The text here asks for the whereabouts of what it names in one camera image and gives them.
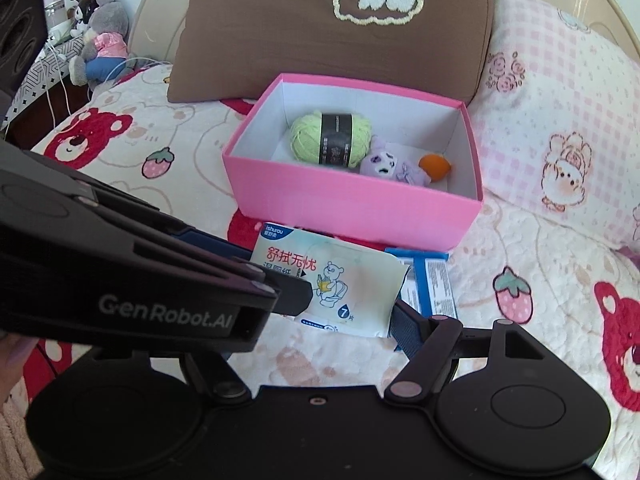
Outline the person's left hand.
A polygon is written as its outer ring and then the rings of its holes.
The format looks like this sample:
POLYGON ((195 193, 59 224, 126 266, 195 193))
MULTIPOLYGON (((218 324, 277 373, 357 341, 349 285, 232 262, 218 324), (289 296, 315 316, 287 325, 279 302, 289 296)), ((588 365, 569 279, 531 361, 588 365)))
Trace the person's left hand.
POLYGON ((23 367, 38 340, 6 334, 0 341, 0 405, 6 403, 11 390, 20 381, 23 367))

